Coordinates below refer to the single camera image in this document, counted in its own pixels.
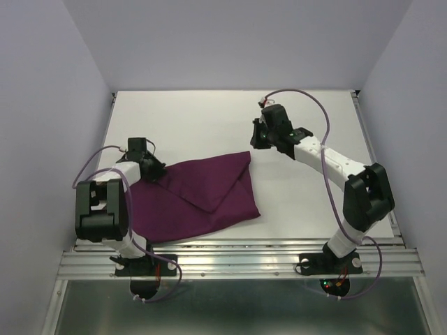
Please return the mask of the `purple cloth mat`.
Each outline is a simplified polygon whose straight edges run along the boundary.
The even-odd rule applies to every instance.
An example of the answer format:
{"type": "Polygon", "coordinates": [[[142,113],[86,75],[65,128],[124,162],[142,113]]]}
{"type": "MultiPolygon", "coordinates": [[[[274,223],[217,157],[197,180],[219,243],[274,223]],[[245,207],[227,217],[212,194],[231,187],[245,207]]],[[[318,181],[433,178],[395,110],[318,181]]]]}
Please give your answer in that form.
{"type": "Polygon", "coordinates": [[[243,151],[166,168],[155,182],[131,186],[133,230],[152,243],[207,235],[260,216],[251,154],[243,151]]]}

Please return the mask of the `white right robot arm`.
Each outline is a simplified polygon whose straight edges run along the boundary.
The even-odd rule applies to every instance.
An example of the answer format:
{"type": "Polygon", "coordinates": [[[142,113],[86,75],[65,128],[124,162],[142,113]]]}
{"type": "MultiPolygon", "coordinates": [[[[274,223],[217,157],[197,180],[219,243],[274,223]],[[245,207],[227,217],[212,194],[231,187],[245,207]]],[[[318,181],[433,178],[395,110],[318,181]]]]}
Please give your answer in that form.
{"type": "Polygon", "coordinates": [[[338,231],[320,253],[300,255],[300,273],[329,274],[350,266],[367,233],[395,208],[386,169],[378,163],[352,161],[326,147],[306,128],[294,128],[280,104],[261,103],[261,116],[253,125],[250,144],[254,149],[274,147],[321,173],[326,185],[334,183],[343,193],[338,231]]]}

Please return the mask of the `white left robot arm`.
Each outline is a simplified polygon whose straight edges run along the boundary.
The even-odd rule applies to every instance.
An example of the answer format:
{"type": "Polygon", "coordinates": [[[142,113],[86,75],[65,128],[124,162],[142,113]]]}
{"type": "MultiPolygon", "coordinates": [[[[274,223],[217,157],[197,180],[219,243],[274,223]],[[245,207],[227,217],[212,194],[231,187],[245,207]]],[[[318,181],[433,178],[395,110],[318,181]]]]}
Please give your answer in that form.
{"type": "Polygon", "coordinates": [[[119,270],[132,267],[141,275],[154,270],[156,259],[147,239],[132,228],[131,186],[139,181],[157,181],[166,173],[166,164],[155,156],[155,151],[156,145],[145,137],[130,137],[126,148],[106,145],[87,159],[72,183],[77,238],[114,249],[118,256],[112,261],[119,270]],[[111,167],[82,180],[93,158],[106,149],[116,149],[123,156],[111,167]]]}

